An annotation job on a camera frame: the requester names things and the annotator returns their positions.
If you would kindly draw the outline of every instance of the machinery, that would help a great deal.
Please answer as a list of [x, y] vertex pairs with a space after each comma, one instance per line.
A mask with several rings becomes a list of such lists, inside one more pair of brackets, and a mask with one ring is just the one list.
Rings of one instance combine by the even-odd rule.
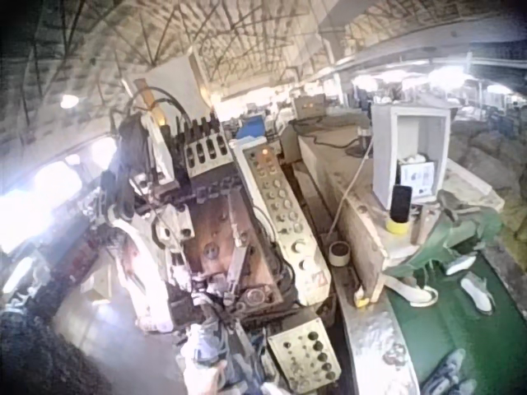
[[[190, 120], [177, 100], [166, 102], [181, 111], [183, 127], [159, 127], [151, 111], [128, 115], [101, 175], [99, 211], [119, 230], [119, 279], [137, 325], [145, 332], [191, 328], [185, 359], [205, 366], [227, 360], [222, 387], [229, 393], [259, 393], [263, 381], [279, 381], [279, 370], [298, 393], [335, 381], [340, 368], [315, 314], [331, 275], [272, 147], [265, 137], [228, 142], [214, 114]], [[309, 319], [276, 331], [297, 315]], [[331, 369], [315, 355], [292, 366], [278, 357], [277, 340], [279, 369], [265, 361], [256, 350], [268, 347], [270, 323], [277, 340], [285, 331], [315, 331]], [[257, 328], [258, 341], [248, 327]], [[320, 379], [310, 380], [313, 371]]]

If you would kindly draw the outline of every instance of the hand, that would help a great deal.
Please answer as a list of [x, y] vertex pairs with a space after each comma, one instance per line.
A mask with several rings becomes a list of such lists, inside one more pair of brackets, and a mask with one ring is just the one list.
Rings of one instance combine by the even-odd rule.
[[193, 362], [187, 363], [183, 378], [189, 395], [217, 395], [220, 374], [226, 366], [226, 360], [220, 360], [212, 368], [198, 367]]

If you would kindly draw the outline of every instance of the green conveyor belt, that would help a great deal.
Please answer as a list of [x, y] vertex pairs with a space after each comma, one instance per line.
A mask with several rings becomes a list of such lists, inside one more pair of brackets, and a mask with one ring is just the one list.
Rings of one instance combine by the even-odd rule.
[[465, 272], [446, 277], [436, 268], [428, 281], [439, 291], [432, 307], [413, 308], [389, 290], [419, 383], [446, 354], [464, 348], [461, 374], [478, 381], [477, 395], [527, 394], [527, 325], [485, 259], [478, 258], [471, 270], [487, 278], [497, 305], [492, 316], [479, 313], [459, 285]]

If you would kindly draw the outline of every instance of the green fabric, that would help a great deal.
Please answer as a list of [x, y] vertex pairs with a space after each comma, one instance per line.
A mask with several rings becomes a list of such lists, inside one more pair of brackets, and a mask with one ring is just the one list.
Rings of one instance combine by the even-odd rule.
[[413, 308], [388, 290], [417, 378], [422, 383], [445, 355], [464, 348], [462, 379], [478, 381], [477, 395], [526, 394], [527, 325], [487, 261], [478, 257], [470, 270], [487, 278], [497, 305], [492, 316], [480, 314], [460, 287], [466, 272], [447, 277], [437, 267], [428, 285], [439, 300], [428, 308]]
[[392, 277], [409, 277], [427, 263], [448, 263], [458, 257], [452, 250], [457, 244], [466, 240], [472, 240], [473, 245], [488, 242], [500, 229], [499, 214], [488, 207], [480, 207], [478, 212], [459, 216], [458, 223], [442, 212], [425, 244], [406, 262], [389, 267], [385, 273]]

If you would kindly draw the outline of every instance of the spool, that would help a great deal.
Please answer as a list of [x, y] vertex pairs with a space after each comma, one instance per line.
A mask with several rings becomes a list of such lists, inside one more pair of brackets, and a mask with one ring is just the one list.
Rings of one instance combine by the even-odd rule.
[[351, 249], [344, 241], [335, 241], [329, 246], [329, 263], [335, 267], [344, 267], [349, 263]]

